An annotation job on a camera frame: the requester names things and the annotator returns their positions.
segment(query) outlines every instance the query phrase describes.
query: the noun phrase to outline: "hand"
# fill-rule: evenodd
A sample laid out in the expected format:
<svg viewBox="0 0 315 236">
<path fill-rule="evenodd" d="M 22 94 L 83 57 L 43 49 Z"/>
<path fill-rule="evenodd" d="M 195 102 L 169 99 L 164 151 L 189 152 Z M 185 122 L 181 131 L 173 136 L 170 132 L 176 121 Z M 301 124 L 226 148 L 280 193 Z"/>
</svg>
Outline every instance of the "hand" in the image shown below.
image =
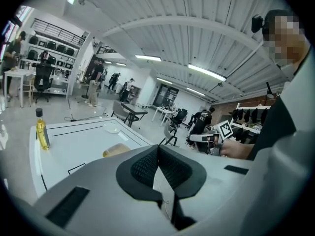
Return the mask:
<svg viewBox="0 0 315 236">
<path fill-rule="evenodd" d="M 221 155 L 231 158 L 246 159 L 252 150 L 253 144 L 242 144 L 225 139 L 221 148 Z"/>
</svg>

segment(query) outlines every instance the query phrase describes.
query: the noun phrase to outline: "black pants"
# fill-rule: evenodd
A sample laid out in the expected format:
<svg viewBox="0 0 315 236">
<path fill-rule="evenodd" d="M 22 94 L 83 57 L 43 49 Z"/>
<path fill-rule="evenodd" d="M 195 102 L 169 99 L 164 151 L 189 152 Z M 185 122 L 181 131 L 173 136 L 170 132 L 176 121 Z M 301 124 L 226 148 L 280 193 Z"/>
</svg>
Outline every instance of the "black pants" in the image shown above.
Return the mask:
<svg viewBox="0 0 315 236">
<path fill-rule="evenodd" d="M 4 81 L 5 81 L 4 80 L 4 77 L 5 77 L 4 72 L 9 71 L 9 70 L 10 70 L 10 68 L 3 68 L 2 69 L 2 90 L 3 90 L 3 94 L 4 94 Z M 12 80 L 12 77 L 8 76 L 7 77 L 7 84 L 6 84 L 6 93 L 8 93 L 8 94 L 9 94 L 11 80 Z"/>
<path fill-rule="evenodd" d="M 121 98 L 121 102 L 124 102 L 124 101 L 127 100 L 128 94 L 129 94 L 129 91 L 127 91 L 127 90 L 125 89 L 125 91 L 123 92 L 122 98 Z"/>
<path fill-rule="evenodd" d="M 108 88 L 110 89 L 110 86 L 112 86 L 112 90 L 114 90 L 114 87 L 115 87 L 116 83 L 117 83 L 117 81 L 112 81 L 112 82 L 109 84 Z"/>
</svg>

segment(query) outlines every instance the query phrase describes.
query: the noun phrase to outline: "black cap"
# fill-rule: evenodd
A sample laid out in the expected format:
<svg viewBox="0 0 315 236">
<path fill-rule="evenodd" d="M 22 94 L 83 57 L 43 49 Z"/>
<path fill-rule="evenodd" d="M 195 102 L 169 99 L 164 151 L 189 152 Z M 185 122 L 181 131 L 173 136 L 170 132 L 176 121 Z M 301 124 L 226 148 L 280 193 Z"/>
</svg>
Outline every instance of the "black cap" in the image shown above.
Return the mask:
<svg viewBox="0 0 315 236">
<path fill-rule="evenodd" d="M 21 39 L 25 40 L 25 36 L 26 36 L 25 31 L 22 31 L 22 32 L 20 33 L 20 36 L 21 36 Z"/>
<path fill-rule="evenodd" d="M 43 109 L 42 108 L 36 108 L 36 116 L 37 117 L 43 116 Z"/>
</svg>

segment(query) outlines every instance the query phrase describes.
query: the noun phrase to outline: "white t-shirt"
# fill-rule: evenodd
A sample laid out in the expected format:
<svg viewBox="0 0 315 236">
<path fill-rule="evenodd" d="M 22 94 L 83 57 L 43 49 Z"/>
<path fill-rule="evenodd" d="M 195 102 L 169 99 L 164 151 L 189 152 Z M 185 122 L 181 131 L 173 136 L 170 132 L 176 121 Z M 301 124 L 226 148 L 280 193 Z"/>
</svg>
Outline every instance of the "white t-shirt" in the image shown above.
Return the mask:
<svg viewBox="0 0 315 236">
<path fill-rule="evenodd" d="M 126 90 L 130 91 L 131 87 L 132 87 L 132 81 L 128 81 Z"/>
</svg>

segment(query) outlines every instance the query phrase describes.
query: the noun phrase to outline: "desk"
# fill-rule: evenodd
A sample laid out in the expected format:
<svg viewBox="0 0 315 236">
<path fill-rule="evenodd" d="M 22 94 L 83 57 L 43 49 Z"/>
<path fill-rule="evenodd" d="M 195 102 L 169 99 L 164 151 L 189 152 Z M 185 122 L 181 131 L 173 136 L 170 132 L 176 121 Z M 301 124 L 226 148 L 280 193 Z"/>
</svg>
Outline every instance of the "desk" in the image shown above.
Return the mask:
<svg viewBox="0 0 315 236">
<path fill-rule="evenodd" d="M 161 122 L 161 124 L 160 124 L 160 127 L 162 126 L 162 124 L 163 124 L 163 122 L 164 122 L 164 120 L 165 120 L 165 118 L 166 118 L 166 116 L 167 116 L 168 114 L 171 115 L 171 114 L 173 114 L 173 113 L 176 113 L 176 111 L 166 110 L 166 109 L 163 109 L 163 108 L 161 108 L 161 107 L 158 107 L 157 110 L 156 110 L 156 112 L 154 113 L 154 116 L 153 116 L 153 118 L 152 118 L 152 121 L 154 120 L 154 117 L 156 116 L 156 114 L 157 114 L 158 111 L 161 111 L 161 115 L 159 116 L 159 118 L 161 118 L 161 116 L 163 115 L 163 113 L 165 113 L 165 116 L 164 116 L 164 118 L 163 118 L 163 120 L 162 120 L 162 122 Z"/>
<path fill-rule="evenodd" d="M 5 72 L 5 77 L 4 77 L 4 105 L 5 107 L 7 108 L 8 107 L 8 103 L 7 103 L 7 90 L 6 90 L 6 85 L 7 85 L 7 77 L 10 76 L 10 77 L 17 77 L 17 78 L 20 78 L 21 81 L 20 81 L 20 105 L 21 105 L 21 108 L 23 107 L 23 78 L 24 76 L 29 76 L 31 75 L 32 72 L 29 71 L 29 70 L 24 70 L 24 69 L 15 69 L 14 71 L 6 71 Z"/>
<path fill-rule="evenodd" d="M 132 104 L 129 104 L 129 103 L 122 103 L 122 106 L 130 111 L 130 113 L 129 113 L 130 117 L 128 116 L 129 117 L 129 125 L 128 125 L 129 127 L 131 127 L 132 122 L 134 120 L 134 117 L 136 115 L 142 115 L 142 117 L 143 117 L 144 115 L 146 115 L 148 113 L 144 109 L 139 108 L 136 105 L 132 105 Z"/>
<path fill-rule="evenodd" d="M 109 122 L 117 124 L 120 132 L 105 131 L 103 125 Z M 103 152 L 116 144 L 130 150 L 152 144 L 116 118 L 50 124 L 47 133 L 51 145 L 42 150 L 35 126 L 30 131 L 31 176 L 38 197 L 75 170 L 103 158 Z"/>
</svg>

